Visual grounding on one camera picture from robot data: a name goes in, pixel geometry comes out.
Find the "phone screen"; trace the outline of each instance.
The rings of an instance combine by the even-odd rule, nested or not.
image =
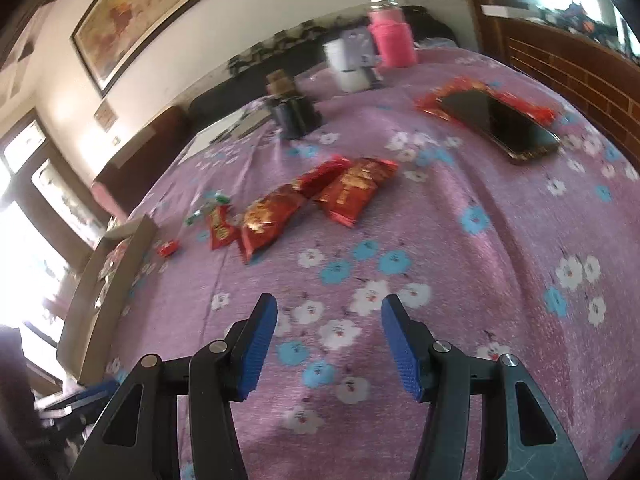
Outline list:
[[[532,119],[479,90],[456,92],[440,101],[450,116],[493,137],[516,153],[543,153],[559,146],[558,138]]]

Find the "pink bottle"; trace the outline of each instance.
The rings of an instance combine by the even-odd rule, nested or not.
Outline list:
[[[395,0],[370,0],[369,31],[378,46],[382,65],[404,68],[418,63],[411,27],[404,20],[400,5]]]

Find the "silver screw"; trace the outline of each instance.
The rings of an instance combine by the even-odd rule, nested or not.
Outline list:
[[[518,364],[520,363],[520,361],[518,360],[518,358],[513,355],[513,354],[503,354],[500,356],[500,361],[502,361],[502,364],[505,366],[518,366]]]
[[[145,368],[153,368],[154,366],[156,366],[156,364],[158,364],[158,358],[153,354],[145,355],[142,358],[142,361],[140,361],[140,364],[142,364]]]
[[[440,352],[441,354],[446,354],[449,350],[451,350],[451,343],[449,341],[438,340],[433,343],[433,349],[436,352]]]
[[[226,343],[218,339],[209,345],[209,351],[213,354],[222,354],[226,350]]]

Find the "purple floral tablecloth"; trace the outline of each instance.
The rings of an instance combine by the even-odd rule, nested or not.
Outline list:
[[[470,130],[414,110],[457,76],[562,113],[561,153],[525,166]],[[278,325],[257,390],[233,405],[252,479],[406,479],[426,406],[402,389],[380,325],[396,293],[414,319],[469,355],[513,352],[556,410],[590,479],[604,480],[640,429],[640,182],[636,170],[564,99],[456,48],[343,95],[327,70],[299,78],[324,125],[299,142],[268,123],[174,163],[133,216],[159,226],[123,310],[108,372],[148,352],[193,354],[245,318],[260,293]],[[249,265],[237,245],[209,249],[184,219],[221,189],[234,215],[334,154],[400,164],[353,229],[305,206]],[[465,477],[478,463],[474,399]],[[178,404],[182,477],[193,478],[187,403]]]

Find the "picture frame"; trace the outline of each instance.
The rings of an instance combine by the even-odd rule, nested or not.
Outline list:
[[[199,1],[93,0],[70,39],[100,97],[162,31]]]

